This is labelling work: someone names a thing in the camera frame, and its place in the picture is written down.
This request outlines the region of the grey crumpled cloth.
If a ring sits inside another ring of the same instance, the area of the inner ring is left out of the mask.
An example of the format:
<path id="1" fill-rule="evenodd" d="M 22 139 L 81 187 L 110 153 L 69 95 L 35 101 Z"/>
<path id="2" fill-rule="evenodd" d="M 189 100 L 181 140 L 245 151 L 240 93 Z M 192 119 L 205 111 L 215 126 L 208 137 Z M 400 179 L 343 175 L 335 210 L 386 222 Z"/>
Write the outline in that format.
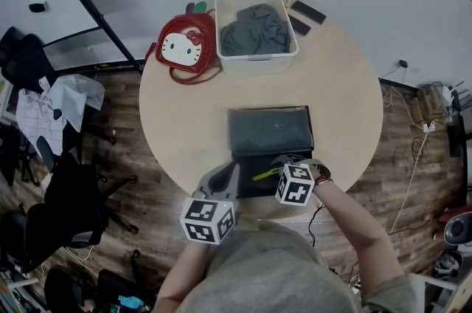
<path id="1" fill-rule="evenodd" d="M 237 20 L 221 30 L 221 53 L 225 57 L 289 53 L 288 23 L 268 4 L 237 12 Z"/>

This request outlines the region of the person's right forearm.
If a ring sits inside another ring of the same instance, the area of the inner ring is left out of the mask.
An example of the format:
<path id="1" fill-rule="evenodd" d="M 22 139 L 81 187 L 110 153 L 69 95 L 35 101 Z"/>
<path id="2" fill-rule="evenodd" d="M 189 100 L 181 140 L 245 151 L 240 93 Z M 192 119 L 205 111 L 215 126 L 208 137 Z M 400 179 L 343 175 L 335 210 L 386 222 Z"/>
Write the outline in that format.
<path id="1" fill-rule="evenodd" d="M 404 274 L 390 237 L 366 209 L 330 180 L 314 193 L 356 252 L 362 293 Z"/>

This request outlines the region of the person's grey shirt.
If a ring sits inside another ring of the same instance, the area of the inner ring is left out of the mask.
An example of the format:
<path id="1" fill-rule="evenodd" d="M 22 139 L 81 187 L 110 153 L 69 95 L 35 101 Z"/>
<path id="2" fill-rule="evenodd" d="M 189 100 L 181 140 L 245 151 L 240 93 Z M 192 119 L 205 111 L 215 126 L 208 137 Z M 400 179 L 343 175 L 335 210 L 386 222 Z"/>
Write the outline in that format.
<path id="1" fill-rule="evenodd" d="M 425 287 L 401 275 L 356 296 L 298 233 L 270 221 L 211 247 L 202 281 L 173 313 L 423 313 Z"/>

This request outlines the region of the person's left forearm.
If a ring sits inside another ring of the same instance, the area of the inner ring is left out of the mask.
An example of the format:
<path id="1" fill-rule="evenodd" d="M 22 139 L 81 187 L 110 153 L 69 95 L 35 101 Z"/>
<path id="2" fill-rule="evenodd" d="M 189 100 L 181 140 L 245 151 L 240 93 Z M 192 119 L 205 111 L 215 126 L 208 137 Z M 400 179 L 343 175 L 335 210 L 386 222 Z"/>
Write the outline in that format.
<path id="1" fill-rule="evenodd" d="M 154 312 L 173 313 L 202 281 L 211 246 L 190 241 L 169 271 L 157 295 Z"/>

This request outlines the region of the dark grey folded cloth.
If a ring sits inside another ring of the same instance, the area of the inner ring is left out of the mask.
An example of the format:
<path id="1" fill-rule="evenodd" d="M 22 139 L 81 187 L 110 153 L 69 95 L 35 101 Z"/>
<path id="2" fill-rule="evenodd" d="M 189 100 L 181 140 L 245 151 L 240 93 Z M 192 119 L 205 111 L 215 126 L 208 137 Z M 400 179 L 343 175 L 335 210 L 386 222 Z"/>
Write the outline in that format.
<path id="1" fill-rule="evenodd" d="M 227 111 L 229 149 L 236 157 L 314 149 L 307 106 Z"/>

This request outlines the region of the black smartphone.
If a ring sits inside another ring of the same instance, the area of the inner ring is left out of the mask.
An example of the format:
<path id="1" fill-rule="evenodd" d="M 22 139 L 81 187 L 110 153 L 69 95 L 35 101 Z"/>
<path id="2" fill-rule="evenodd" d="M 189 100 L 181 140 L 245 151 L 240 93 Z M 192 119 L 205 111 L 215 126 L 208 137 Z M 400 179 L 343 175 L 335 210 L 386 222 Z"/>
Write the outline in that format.
<path id="1" fill-rule="evenodd" d="M 327 16 L 311 6 L 301 2 L 300 0 L 295 1 L 291 9 L 316 22 L 317 24 L 323 24 Z"/>
<path id="2" fill-rule="evenodd" d="M 298 35 L 306 36 L 310 32 L 311 27 L 309 25 L 300 21 L 298 18 L 294 18 L 291 15 L 289 15 L 288 17 L 290 19 L 291 26 L 294 32 L 296 32 Z"/>

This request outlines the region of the black box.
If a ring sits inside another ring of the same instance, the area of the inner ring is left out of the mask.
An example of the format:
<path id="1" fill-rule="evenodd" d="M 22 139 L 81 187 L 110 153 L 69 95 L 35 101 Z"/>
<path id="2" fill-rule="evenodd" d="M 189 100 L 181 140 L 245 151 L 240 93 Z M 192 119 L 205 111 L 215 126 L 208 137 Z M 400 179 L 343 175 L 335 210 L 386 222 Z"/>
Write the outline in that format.
<path id="1" fill-rule="evenodd" d="M 291 157 L 292 154 L 298 154 L 303 156 L 305 159 L 310 159 L 312 157 L 312 152 L 313 150 L 283 154 L 289 155 L 289 157 Z M 251 178 L 272 168 L 281 168 L 283 165 L 280 163 L 276 165 L 270 165 L 270 163 L 274 158 L 282 154 L 234 156 L 231 152 L 231 155 L 232 160 L 240 165 L 240 179 L 237 192 L 237 197 L 239 199 L 273 196 L 276 193 L 280 175 L 256 182 L 253 182 Z"/>

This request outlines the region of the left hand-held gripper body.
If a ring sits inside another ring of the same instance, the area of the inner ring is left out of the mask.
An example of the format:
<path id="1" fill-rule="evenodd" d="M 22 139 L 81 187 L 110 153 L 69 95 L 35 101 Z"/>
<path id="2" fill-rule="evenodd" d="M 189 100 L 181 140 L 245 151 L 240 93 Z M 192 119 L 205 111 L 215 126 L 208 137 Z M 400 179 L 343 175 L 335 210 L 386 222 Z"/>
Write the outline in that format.
<path id="1" fill-rule="evenodd" d="M 214 193 L 199 187 L 184 202 L 180 223 L 188 241 L 220 244 L 237 223 L 237 187 Z"/>

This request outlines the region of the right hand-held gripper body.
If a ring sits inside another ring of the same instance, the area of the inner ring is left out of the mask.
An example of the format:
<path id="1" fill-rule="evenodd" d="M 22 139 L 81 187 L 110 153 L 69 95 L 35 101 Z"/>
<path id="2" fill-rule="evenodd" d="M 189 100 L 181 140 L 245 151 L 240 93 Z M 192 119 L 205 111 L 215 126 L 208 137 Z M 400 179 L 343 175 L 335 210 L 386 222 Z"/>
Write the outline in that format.
<path id="1" fill-rule="evenodd" d="M 320 176 L 331 178 L 331 171 L 317 159 L 284 164 L 280 168 L 280 180 L 275 199 L 280 204 L 306 206 Z"/>

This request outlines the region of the red cat-face bag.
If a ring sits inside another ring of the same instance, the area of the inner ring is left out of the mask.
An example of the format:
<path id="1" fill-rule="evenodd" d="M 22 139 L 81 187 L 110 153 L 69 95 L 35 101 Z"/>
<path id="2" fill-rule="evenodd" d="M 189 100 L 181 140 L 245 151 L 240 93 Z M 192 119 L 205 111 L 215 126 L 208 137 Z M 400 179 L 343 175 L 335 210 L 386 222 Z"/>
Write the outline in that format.
<path id="1" fill-rule="evenodd" d="M 215 19 L 207 3 L 190 2 L 185 13 L 168 21 L 145 58 L 153 56 L 169 68 L 172 80 L 191 86 L 207 82 L 222 72 L 217 56 Z"/>

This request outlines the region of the white perforated plastic basket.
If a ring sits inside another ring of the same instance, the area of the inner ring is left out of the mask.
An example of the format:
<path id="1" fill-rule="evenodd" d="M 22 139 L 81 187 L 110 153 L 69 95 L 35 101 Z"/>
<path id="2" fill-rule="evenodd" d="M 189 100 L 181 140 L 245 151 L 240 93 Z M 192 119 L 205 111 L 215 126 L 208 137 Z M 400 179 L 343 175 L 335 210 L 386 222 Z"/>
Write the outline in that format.
<path id="1" fill-rule="evenodd" d="M 269 55 L 242 55 L 225 57 L 221 53 L 221 30 L 237 20 L 237 12 L 258 4 L 268 4 L 287 21 L 291 37 L 289 53 Z M 217 54 L 223 71 L 228 75 L 250 76 L 283 73 L 299 52 L 294 30 L 282 0 L 215 0 L 215 27 L 217 36 Z"/>

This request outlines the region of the white grid-pattern cloth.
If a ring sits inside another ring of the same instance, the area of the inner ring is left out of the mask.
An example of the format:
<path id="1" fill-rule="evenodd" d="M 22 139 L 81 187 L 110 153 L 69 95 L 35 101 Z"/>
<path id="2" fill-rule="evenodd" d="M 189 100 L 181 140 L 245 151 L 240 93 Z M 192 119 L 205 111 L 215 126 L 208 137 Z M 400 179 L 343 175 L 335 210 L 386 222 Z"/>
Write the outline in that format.
<path id="1" fill-rule="evenodd" d="M 37 141 L 43 137 L 54 155 L 60 156 L 63 152 L 63 131 L 67 119 L 61 115 L 54 118 L 53 101 L 50 92 L 59 87 L 63 77 L 59 77 L 52 87 L 46 83 L 46 78 L 40 82 L 40 92 L 29 89 L 20 89 L 15 112 L 16 122 L 21 133 L 38 150 Z"/>

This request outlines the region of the white router with antennas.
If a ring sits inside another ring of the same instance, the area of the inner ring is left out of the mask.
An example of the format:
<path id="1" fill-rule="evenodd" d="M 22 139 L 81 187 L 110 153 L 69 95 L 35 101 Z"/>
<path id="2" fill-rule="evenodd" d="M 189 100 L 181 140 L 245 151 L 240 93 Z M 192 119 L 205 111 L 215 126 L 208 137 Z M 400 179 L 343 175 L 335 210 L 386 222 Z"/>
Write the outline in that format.
<path id="1" fill-rule="evenodd" d="M 472 102 L 472 95 L 469 93 L 469 89 L 460 89 L 460 86 L 464 83 L 461 81 L 455 86 L 444 85 L 441 88 L 441 98 L 444 107 L 456 109 L 457 111 L 463 110 L 466 106 L 469 106 Z"/>

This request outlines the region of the black office chair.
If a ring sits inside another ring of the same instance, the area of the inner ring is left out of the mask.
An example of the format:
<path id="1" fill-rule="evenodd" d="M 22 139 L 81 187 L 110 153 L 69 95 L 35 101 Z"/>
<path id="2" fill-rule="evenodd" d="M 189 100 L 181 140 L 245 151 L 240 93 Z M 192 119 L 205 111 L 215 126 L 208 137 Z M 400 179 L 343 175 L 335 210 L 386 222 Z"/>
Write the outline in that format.
<path id="1" fill-rule="evenodd" d="M 37 146 L 51 179 L 44 201 L 27 211 L 24 251 L 28 256 L 45 260 L 61 247 L 96 246 L 110 220 L 129 233 L 139 232 L 138 227 L 125 223 L 106 205 L 121 187 L 137 183 L 136 176 L 100 190 L 98 182 L 107 179 L 96 171 L 94 163 L 82 164 L 68 151 L 59 156 L 54 154 L 44 137 L 38 138 Z"/>
<path id="2" fill-rule="evenodd" d="M 40 38 L 32 33 L 24 35 L 15 27 L 10 27 L 0 39 L 0 70 L 17 89 L 37 93 L 43 91 L 41 78 L 46 78 L 50 86 L 58 78 Z"/>

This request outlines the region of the lime green plastic tool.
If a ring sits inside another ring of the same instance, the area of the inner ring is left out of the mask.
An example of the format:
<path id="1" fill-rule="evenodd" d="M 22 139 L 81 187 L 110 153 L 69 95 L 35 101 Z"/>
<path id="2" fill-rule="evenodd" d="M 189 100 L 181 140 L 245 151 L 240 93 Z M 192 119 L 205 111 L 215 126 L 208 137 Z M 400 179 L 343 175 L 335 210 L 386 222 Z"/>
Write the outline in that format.
<path id="1" fill-rule="evenodd" d="M 263 173 L 259 173 L 258 175 L 255 175 L 251 178 L 253 182 L 260 181 L 263 179 L 271 178 L 278 176 L 280 174 L 280 169 L 279 168 L 272 168 L 268 171 L 265 171 Z"/>

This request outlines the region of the black metal frame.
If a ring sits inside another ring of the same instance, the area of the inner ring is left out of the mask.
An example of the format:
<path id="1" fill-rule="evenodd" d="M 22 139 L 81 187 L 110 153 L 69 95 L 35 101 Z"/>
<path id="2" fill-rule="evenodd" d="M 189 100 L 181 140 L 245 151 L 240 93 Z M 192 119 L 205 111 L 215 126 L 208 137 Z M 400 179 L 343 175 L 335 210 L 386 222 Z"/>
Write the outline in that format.
<path id="1" fill-rule="evenodd" d="M 92 0 L 79 0 L 79 2 L 82 4 L 87 13 L 91 16 L 91 18 L 95 21 L 97 27 L 100 30 L 104 31 L 104 33 L 109 37 L 114 46 L 122 53 L 126 61 L 137 72 L 142 74 L 142 66 L 139 64 L 138 60 L 136 60 L 134 56 L 132 56 L 128 48 L 122 43 L 121 39 L 117 36 L 117 34 L 113 31 L 108 22 L 105 20 L 103 14 L 97 9 L 94 2 Z"/>

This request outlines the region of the wooden crate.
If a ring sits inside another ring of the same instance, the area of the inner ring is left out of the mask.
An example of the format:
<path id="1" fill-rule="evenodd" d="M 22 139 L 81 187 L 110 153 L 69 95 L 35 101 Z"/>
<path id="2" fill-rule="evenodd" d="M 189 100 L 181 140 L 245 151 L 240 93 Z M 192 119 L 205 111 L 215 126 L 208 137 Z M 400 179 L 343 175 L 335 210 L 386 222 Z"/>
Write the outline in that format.
<path id="1" fill-rule="evenodd" d="M 442 102 L 441 88 L 443 86 L 442 84 L 425 85 L 417 94 L 422 118 L 427 123 L 434 121 L 446 124 L 452 121 L 451 108 L 444 107 Z"/>

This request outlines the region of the black bag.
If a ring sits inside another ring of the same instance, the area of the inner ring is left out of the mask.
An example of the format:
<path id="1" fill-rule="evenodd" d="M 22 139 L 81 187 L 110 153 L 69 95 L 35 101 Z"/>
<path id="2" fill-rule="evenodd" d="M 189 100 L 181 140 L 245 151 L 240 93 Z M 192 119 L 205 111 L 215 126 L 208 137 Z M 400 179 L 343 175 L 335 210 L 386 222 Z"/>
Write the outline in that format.
<path id="1" fill-rule="evenodd" d="M 46 304 L 51 313 L 150 313 L 160 288 L 149 289 L 141 276 L 137 260 L 140 251 L 134 250 L 130 281 L 110 270 L 103 269 L 97 282 L 55 267 L 48 271 L 44 284 Z"/>

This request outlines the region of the pale grey-blue cloth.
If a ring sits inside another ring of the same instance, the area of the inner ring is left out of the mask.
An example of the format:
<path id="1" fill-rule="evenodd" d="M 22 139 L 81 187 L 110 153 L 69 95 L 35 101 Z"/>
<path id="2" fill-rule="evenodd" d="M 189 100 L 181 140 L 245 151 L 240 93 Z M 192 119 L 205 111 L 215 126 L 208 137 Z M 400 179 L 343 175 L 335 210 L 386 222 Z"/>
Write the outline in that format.
<path id="1" fill-rule="evenodd" d="M 81 132 L 86 107 L 100 111 L 105 97 L 105 88 L 96 80 L 83 75 L 59 77 L 46 93 L 52 109 L 59 110 L 61 117 L 76 132 Z"/>

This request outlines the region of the grey round-faced appliance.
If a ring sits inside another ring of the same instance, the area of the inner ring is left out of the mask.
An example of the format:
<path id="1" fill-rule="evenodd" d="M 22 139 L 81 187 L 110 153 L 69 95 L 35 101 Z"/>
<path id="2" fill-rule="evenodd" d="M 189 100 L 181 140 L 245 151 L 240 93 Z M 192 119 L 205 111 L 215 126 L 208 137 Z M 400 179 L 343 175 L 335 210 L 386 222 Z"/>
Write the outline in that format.
<path id="1" fill-rule="evenodd" d="M 444 229 L 445 242 L 459 246 L 472 242 L 472 212 L 461 213 L 450 219 Z"/>

